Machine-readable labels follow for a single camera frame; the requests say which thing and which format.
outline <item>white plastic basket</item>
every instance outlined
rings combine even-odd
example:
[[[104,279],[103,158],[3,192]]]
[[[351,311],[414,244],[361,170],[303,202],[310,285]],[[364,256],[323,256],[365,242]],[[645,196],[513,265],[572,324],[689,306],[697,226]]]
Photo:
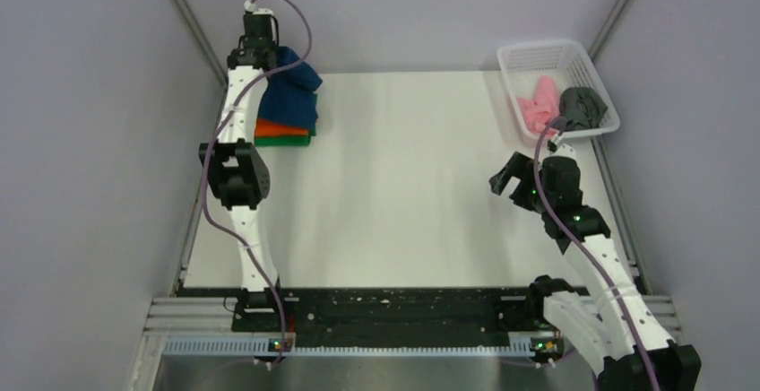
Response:
[[[620,117],[612,105],[607,90],[601,83],[589,55],[579,43],[570,39],[557,39],[503,46],[497,51],[499,66],[504,77],[506,92],[512,103],[514,119],[522,132],[522,141],[534,146],[539,135],[525,125],[517,97],[532,99],[536,84],[542,75],[554,78],[559,93],[573,86],[593,88],[607,104],[607,113],[600,127],[580,131],[567,131],[565,139],[593,137],[611,133],[620,128]]]

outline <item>stack of folded towels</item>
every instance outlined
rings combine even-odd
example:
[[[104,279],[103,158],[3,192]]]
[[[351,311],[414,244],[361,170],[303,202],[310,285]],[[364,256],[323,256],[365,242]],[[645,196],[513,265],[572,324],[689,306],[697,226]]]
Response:
[[[277,66],[298,60],[291,48],[277,48]],[[322,79],[306,62],[269,78],[259,105],[256,146],[306,146],[316,135],[316,94]]]

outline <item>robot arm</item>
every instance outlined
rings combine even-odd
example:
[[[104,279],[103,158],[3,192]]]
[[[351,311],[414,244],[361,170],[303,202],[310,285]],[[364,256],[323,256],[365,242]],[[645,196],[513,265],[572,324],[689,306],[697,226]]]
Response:
[[[510,195],[515,204],[541,214],[544,229],[557,242],[568,263],[583,278],[599,317],[583,306],[572,286],[562,279],[541,276],[531,285],[526,306],[529,316],[559,329],[592,367],[601,390],[649,390],[631,329],[618,298],[625,303],[636,332],[654,365],[661,389],[694,389],[701,361],[691,345],[678,346],[675,339],[647,309],[626,270],[627,261],[618,257],[610,230],[600,213],[583,205],[580,170],[575,150],[567,144],[551,143],[550,156],[541,165],[540,180],[548,202],[560,220],[578,237],[592,257],[604,267],[617,289],[608,285],[596,266],[561,231],[547,213],[536,190],[533,160],[515,153],[490,180],[491,190],[500,195],[510,178],[520,184]]]
[[[271,10],[256,8],[249,2],[246,2],[243,24],[245,34],[227,58],[229,88],[221,110],[222,119],[229,112],[233,116],[214,145],[208,173],[209,187],[214,197],[227,208],[232,230],[247,241],[263,271],[276,282],[277,270],[260,216],[260,203],[269,195],[269,170],[253,145],[256,117],[266,90],[266,79],[255,83],[237,105],[235,99],[254,78],[276,67],[274,52],[279,42],[279,30]],[[201,162],[207,149],[207,143],[201,144]],[[249,292],[262,292],[268,288],[266,280],[248,257],[245,246],[239,245],[239,254],[242,266],[240,287]]]

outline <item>gray wall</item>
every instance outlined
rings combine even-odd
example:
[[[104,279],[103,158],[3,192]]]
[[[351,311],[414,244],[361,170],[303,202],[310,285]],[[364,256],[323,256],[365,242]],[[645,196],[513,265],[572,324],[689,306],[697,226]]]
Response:
[[[220,90],[168,0],[0,0],[0,40],[0,389],[122,389]]]
[[[709,389],[757,389],[760,0],[635,0],[598,67],[609,148],[655,289]]]
[[[189,0],[220,58],[241,34],[245,0]],[[496,49],[526,39],[590,46],[616,0],[293,0],[312,23],[310,63],[324,73],[497,68]],[[282,41],[306,47],[300,20],[265,0]]]

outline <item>folded cloth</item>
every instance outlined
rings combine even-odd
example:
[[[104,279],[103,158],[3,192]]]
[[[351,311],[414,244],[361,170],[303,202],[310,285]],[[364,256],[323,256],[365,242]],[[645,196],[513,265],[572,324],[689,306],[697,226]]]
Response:
[[[567,119],[567,131],[598,128],[607,104],[592,88],[567,88],[559,100],[559,112]]]
[[[554,79],[548,75],[542,75],[536,85],[532,100],[518,98],[522,120],[533,133],[541,134],[546,124],[554,117],[559,116],[559,90]]]
[[[277,66],[298,60],[292,48],[280,46],[275,54]],[[258,117],[275,124],[314,129],[317,119],[314,91],[321,84],[319,74],[306,62],[271,76],[259,105]]]
[[[311,135],[280,135],[277,137],[256,137],[256,147],[268,146],[308,146],[311,143]]]
[[[256,120],[255,137],[277,137],[280,135],[308,135],[309,130],[305,128],[295,128],[293,126],[275,124],[272,121],[258,118]]]

